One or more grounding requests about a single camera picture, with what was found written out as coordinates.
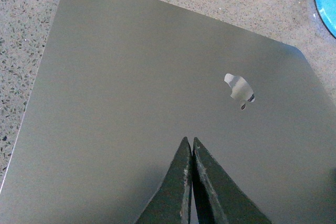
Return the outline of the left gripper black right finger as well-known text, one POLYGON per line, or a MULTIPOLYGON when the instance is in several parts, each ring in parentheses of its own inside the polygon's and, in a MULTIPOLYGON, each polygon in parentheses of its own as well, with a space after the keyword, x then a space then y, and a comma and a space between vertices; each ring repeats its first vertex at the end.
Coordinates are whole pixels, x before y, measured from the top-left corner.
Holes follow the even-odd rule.
POLYGON ((192 158, 199 223, 271 223, 198 138, 193 141, 192 158))

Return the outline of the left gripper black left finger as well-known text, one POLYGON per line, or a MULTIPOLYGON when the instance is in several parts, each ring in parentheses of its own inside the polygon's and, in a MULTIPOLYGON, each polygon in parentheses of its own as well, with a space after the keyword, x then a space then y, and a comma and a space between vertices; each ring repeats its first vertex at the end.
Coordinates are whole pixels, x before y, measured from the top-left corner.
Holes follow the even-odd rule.
POLYGON ((160 187, 135 223, 190 223, 191 199, 192 152, 184 137, 160 187))

